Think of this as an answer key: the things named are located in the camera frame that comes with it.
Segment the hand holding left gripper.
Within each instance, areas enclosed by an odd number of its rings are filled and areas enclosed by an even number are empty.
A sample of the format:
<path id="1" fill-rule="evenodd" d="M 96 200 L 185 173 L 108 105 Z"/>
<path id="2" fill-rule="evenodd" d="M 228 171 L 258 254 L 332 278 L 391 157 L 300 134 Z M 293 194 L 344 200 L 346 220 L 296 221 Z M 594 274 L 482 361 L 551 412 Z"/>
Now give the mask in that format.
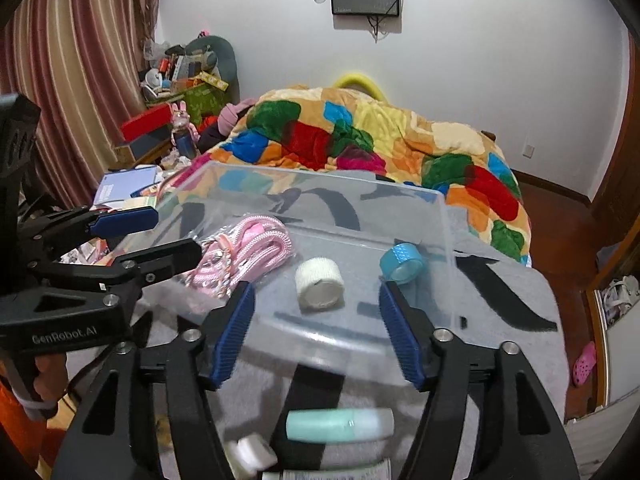
<path id="1" fill-rule="evenodd" d="M 38 375 L 32 382 L 32 400 L 47 403 L 50 408 L 58 404 L 64 396 L 68 385 L 65 354 L 52 356 L 37 356 L 35 366 Z"/>

